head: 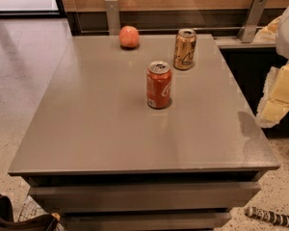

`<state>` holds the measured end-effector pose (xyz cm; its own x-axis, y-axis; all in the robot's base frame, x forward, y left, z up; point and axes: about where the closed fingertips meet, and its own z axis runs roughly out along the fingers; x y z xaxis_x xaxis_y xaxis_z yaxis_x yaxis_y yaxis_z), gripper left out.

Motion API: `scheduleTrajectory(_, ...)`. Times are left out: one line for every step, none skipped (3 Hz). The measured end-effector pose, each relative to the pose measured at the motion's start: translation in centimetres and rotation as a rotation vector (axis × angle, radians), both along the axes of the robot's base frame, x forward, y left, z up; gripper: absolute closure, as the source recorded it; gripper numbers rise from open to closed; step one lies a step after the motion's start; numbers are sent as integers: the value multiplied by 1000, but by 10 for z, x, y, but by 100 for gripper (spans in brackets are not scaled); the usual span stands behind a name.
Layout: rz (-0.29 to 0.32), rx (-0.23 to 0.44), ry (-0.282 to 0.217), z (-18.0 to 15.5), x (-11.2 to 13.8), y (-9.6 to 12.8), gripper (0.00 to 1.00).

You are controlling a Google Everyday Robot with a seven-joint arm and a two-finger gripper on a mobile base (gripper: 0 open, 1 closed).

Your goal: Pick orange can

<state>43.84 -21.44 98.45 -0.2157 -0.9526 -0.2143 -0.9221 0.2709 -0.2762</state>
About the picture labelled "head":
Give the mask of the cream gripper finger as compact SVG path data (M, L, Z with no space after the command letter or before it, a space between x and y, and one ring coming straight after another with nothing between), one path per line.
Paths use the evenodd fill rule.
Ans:
M277 31L280 19L281 19L280 16L275 18L267 26L259 30L254 37L254 42L260 42L264 40L275 41L276 31Z
M289 112L289 61L281 68L272 67L267 74L256 121L261 128L272 128Z

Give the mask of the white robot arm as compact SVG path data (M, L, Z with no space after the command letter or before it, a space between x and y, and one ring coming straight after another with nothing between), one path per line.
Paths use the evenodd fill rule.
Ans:
M289 6L281 16L258 31L256 39L274 41L277 54L287 60L281 68L270 68L256 111L258 125L272 128L289 112Z

